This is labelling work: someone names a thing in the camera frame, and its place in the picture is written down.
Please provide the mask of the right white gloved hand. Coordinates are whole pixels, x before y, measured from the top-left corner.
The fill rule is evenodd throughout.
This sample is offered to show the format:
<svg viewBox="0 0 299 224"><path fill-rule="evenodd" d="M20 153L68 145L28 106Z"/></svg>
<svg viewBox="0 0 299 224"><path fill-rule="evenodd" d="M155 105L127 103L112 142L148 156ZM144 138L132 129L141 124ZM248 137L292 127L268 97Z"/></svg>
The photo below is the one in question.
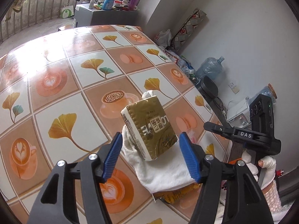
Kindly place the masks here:
<svg viewBox="0 0 299 224"><path fill-rule="evenodd" d="M272 187L276 175L276 159L272 156L265 156L260 159L256 164L252 163L252 156L249 154L247 150L244 150L242 153L242 160L246 163L250 172L256 181L259 181L259 177L261 176L261 171L265 170L265 174L261 183L259 183L262 191L269 189Z"/></svg>

